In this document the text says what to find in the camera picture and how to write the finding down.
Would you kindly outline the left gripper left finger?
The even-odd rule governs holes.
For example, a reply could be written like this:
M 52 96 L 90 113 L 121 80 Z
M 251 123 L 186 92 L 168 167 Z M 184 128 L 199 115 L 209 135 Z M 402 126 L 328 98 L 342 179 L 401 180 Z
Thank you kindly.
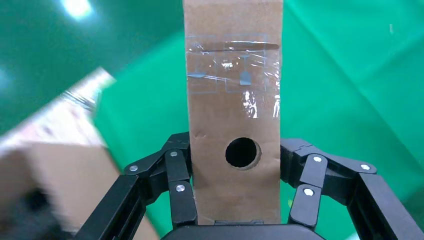
M 171 135 L 159 151 L 125 168 L 74 239 L 133 239 L 147 206 L 164 192 L 169 192 L 172 227 L 196 225 L 192 172 L 189 133 Z

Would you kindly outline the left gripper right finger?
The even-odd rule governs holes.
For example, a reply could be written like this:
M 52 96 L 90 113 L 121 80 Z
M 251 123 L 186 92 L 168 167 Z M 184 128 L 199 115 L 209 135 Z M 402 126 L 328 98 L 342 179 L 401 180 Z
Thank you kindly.
M 295 188 L 288 223 L 314 231 L 322 196 L 348 210 L 361 240 L 421 240 L 423 231 L 370 163 L 324 152 L 300 138 L 280 141 L 280 178 Z

